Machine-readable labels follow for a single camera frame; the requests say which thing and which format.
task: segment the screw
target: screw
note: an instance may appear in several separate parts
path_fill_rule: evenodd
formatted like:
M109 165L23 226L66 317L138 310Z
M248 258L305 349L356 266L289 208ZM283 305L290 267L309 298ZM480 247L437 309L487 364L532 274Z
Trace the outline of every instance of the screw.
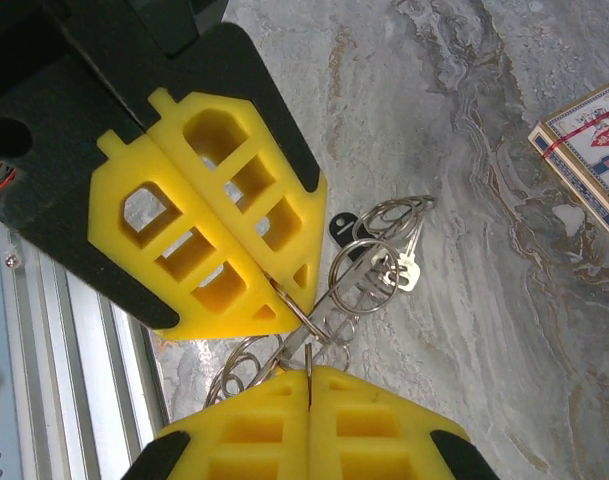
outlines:
M4 264L8 268L15 269L22 264L22 259L20 258L20 256L17 253L11 253L11 254L7 255L6 258L4 259Z

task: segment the gray marble table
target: gray marble table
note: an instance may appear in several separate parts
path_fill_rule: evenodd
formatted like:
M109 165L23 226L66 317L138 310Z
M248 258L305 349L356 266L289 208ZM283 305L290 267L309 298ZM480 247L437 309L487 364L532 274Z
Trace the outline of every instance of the gray marble table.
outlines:
M609 82L609 0L232 0L227 19L329 215L438 197L420 282L360 325L351 373L460 423L502 479L609 480L609 236L526 140ZM232 342L155 343L171 417L199 410Z

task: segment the playing card box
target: playing card box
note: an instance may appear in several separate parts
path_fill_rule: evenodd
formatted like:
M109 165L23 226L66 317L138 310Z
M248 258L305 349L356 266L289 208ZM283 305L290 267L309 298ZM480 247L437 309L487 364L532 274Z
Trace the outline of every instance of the playing card box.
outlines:
M609 232L609 85L544 119L528 138Z

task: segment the yellow foam pad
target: yellow foam pad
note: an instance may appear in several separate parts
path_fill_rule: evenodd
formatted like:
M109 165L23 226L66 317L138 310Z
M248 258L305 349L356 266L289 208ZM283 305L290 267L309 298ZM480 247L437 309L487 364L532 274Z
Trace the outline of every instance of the yellow foam pad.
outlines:
M109 132L98 145L111 160L91 181L89 241L179 313L179 324L161 332L166 338L260 335L297 327L257 264L149 137L125 145ZM159 189L161 201L172 207L136 232L123 218L123 203L142 185ZM186 232L190 240L164 257ZM220 266L218 277L200 287Z
M190 442L169 480L454 480L430 433L456 423L330 367L289 371L165 428Z
M294 330L264 272L312 308L324 176L304 189L251 102L193 93L175 103L163 89L150 101L161 119L146 135L98 140L108 160L91 180L89 241L178 313L159 332L168 339ZM125 211L140 192L163 213L137 229Z

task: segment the circular hole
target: circular hole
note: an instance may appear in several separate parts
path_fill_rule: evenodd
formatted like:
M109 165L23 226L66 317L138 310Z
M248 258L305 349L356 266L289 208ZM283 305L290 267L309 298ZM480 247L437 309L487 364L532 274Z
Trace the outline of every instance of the circular hole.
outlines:
M0 118L0 158L26 155L33 146L33 136L24 123L14 118Z

